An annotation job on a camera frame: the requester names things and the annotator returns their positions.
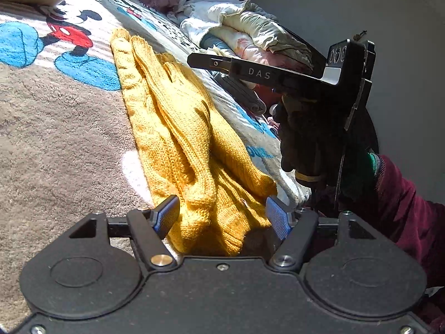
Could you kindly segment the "black gloved right hand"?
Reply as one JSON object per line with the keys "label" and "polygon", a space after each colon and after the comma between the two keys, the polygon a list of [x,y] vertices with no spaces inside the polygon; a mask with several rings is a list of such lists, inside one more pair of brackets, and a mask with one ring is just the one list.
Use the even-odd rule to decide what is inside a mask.
{"label": "black gloved right hand", "polygon": [[311,189],[312,208],[326,216],[376,211],[379,147],[367,110],[356,112],[345,129],[339,107],[284,95],[274,118],[281,167]]}

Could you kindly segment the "maroon sleeved right forearm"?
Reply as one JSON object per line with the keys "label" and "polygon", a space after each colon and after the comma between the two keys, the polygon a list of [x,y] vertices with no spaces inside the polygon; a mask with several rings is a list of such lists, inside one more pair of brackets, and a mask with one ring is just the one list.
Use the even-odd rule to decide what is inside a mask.
{"label": "maroon sleeved right forearm", "polygon": [[428,286],[444,286],[444,205],[418,195],[386,156],[369,154],[376,179],[376,229],[413,257]]}

